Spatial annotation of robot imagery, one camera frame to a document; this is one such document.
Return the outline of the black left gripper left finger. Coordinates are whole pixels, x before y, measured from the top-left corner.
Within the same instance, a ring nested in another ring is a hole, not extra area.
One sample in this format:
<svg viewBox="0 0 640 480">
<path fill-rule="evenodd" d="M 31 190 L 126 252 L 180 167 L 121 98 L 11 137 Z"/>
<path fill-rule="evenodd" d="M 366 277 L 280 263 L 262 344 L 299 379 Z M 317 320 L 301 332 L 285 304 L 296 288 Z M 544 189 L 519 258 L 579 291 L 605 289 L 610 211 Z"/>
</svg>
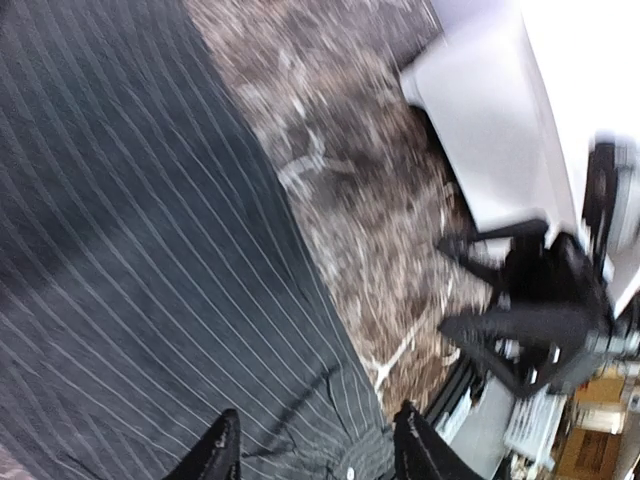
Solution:
<svg viewBox="0 0 640 480">
<path fill-rule="evenodd" d="M 241 426 L 235 409 L 226 409 L 165 480 L 238 480 Z"/>
</svg>

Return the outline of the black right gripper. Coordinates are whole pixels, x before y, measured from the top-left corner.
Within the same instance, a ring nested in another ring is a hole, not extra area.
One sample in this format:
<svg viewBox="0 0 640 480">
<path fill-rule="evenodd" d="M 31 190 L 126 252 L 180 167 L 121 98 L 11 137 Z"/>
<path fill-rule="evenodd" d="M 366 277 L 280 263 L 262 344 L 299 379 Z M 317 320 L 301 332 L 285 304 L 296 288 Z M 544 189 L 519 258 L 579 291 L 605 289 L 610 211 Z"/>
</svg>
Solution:
<svg viewBox="0 0 640 480">
<path fill-rule="evenodd" d="M 508 250 L 499 267 L 475 258 L 478 247 Z M 543 250 L 545 221 L 444 236 L 436 249 L 493 288 L 509 288 L 510 306 L 449 316 L 440 333 L 489 370 L 517 398 L 549 389 L 568 394 L 609 359 L 597 343 L 613 332 L 602 277 L 577 240 L 561 234 Z"/>
</svg>

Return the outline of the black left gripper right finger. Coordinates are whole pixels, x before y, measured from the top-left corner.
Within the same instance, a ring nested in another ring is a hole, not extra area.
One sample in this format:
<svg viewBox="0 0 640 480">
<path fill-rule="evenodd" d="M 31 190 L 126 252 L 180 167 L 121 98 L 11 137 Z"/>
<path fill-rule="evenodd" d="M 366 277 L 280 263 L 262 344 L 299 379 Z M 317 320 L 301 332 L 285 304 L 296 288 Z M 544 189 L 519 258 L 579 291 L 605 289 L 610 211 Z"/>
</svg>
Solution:
<svg viewBox="0 0 640 480">
<path fill-rule="evenodd" d="M 394 417 L 396 478 L 482 480 L 440 437 L 411 402 Z"/>
</svg>

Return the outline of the black pinstriped long sleeve shirt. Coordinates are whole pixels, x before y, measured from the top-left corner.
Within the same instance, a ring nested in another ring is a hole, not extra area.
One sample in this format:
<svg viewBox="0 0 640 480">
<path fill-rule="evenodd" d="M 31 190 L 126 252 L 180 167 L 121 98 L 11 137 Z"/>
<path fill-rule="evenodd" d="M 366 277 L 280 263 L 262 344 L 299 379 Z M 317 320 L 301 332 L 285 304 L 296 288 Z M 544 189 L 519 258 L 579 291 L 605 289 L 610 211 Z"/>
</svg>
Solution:
<svg viewBox="0 0 640 480">
<path fill-rule="evenodd" d="M 378 479 L 393 440 L 180 1 L 1 5 L 1 443 L 38 479 Z"/>
</svg>

